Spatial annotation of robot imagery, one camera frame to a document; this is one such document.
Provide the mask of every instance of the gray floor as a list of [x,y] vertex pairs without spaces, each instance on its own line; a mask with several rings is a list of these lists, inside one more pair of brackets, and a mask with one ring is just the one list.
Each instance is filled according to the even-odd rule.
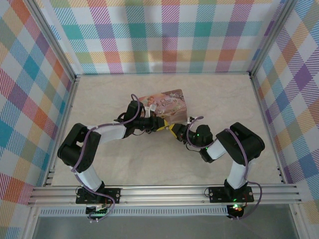
[[40,217],[33,239],[297,239],[288,205],[261,205],[243,221],[225,216]]
[[[131,93],[139,97],[182,89],[188,116],[204,116],[216,135],[235,122],[258,134],[266,149],[248,177],[263,184],[280,183],[277,164],[248,75],[151,74],[83,76],[67,126],[112,122],[125,112]],[[223,184],[232,159],[224,155],[205,163],[167,130],[131,135],[99,146],[93,165],[106,185]],[[78,185],[70,168],[58,159],[53,186]]]

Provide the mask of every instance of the plaid wall panel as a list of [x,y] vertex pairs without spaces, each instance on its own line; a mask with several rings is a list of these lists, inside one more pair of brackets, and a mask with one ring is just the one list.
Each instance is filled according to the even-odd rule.
[[285,0],[37,2],[79,74],[118,74],[245,72]]
[[289,183],[319,238],[319,0],[299,0],[255,84]]
[[0,1],[0,238],[21,233],[71,81],[22,0]]

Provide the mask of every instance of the aluminum rail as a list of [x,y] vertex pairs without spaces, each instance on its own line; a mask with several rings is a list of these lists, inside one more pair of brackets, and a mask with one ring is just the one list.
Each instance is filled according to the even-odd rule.
[[[120,203],[116,207],[125,206],[199,206],[229,205],[229,203],[210,203],[204,195],[207,187],[223,185],[191,185],[191,186],[107,186],[121,188]],[[301,197],[294,184],[262,184],[263,196],[261,204],[295,204],[301,203]],[[260,196],[259,188],[251,185],[255,204]],[[30,207],[63,207],[79,206],[75,204],[76,186],[36,187],[32,192],[28,206]]]

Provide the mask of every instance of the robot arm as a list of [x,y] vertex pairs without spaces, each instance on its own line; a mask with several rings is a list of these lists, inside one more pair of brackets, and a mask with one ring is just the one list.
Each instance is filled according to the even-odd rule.
[[98,146],[111,140],[126,138],[133,134],[135,129],[151,133],[167,126],[167,122],[160,117],[141,117],[143,109],[144,106],[140,103],[140,111],[137,117],[129,123],[119,124],[132,119],[136,115],[138,102],[131,101],[127,111],[122,113],[108,127],[98,127],[89,134],[85,149],[82,148],[81,143],[93,126],[86,127],[81,123],[75,124],[60,146],[58,157],[70,168],[73,168],[79,160],[81,151],[84,150],[83,158],[74,173],[86,187],[94,192],[102,193],[105,185],[92,165]]
[[[188,143],[186,137],[188,127],[189,125],[173,124],[169,129],[179,141],[186,144]],[[265,144],[258,135],[238,122],[233,124],[230,130],[235,133],[245,150],[249,169],[254,163],[253,160],[258,158],[261,151],[265,149]],[[230,174],[224,182],[225,193],[230,200],[242,194],[247,186],[246,166],[244,156],[232,134],[227,130],[223,130],[216,135],[217,139],[214,141],[209,126],[202,124],[197,127],[196,132],[189,130],[188,136],[193,145],[202,147],[199,153],[205,162],[212,163],[225,153],[230,154],[234,161]]]

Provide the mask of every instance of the plaid wallpaper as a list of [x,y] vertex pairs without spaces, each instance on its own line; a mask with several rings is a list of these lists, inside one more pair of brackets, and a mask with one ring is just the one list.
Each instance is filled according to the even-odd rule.
[[71,81],[22,0],[0,1],[0,238],[23,230]]
[[319,238],[319,0],[299,0],[257,78],[284,173]]
[[79,74],[117,74],[245,72],[285,0],[37,2]]

